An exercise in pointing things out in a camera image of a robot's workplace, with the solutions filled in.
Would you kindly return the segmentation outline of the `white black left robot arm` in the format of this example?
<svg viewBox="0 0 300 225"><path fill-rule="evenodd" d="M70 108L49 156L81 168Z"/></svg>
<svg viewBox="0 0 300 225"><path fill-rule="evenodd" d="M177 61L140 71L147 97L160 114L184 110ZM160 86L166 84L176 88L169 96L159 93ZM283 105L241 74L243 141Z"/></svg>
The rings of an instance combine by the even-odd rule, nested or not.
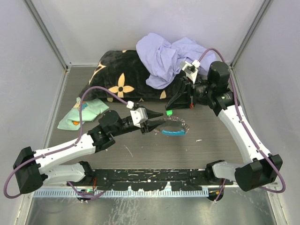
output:
<svg viewBox="0 0 300 225"><path fill-rule="evenodd" d="M94 174L88 163L80 162L69 166L65 163L108 149L115 144L116 136L137 130L142 134L149 133L164 124L161 116L161 112L139 107L122 119L116 111L109 110L98 120L98 125L80 139L41 150L23 148L13 165L20 193L34 192L46 183L70 181L90 185Z"/></svg>

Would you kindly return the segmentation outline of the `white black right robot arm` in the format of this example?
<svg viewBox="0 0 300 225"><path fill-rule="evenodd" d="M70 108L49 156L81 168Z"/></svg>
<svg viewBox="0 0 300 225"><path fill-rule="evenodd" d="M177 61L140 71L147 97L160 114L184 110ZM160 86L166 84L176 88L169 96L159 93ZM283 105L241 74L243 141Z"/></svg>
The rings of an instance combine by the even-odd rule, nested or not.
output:
<svg viewBox="0 0 300 225"><path fill-rule="evenodd" d="M262 144L248 123L237 99L236 90L229 88L230 71L226 63L211 63L207 79L197 78L199 61L180 63L180 88L165 106L166 110L191 109L207 105L224 123L238 146L243 164L224 160L208 163L205 178L215 185L222 179L234 181L245 192L262 188L279 177L283 160Z"/></svg>

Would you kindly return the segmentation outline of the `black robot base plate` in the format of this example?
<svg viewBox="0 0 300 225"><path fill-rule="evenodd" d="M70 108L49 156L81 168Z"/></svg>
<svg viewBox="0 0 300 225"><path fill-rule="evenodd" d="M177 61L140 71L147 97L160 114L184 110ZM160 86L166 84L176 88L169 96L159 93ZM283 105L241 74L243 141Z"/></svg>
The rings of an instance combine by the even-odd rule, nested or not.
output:
<svg viewBox="0 0 300 225"><path fill-rule="evenodd" d="M73 186L95 185L99 190L155 191L164 190L167 184L172 191L202 190L204 186L220 186L221 179L209 181L200 169L96 169Z"/></svg>

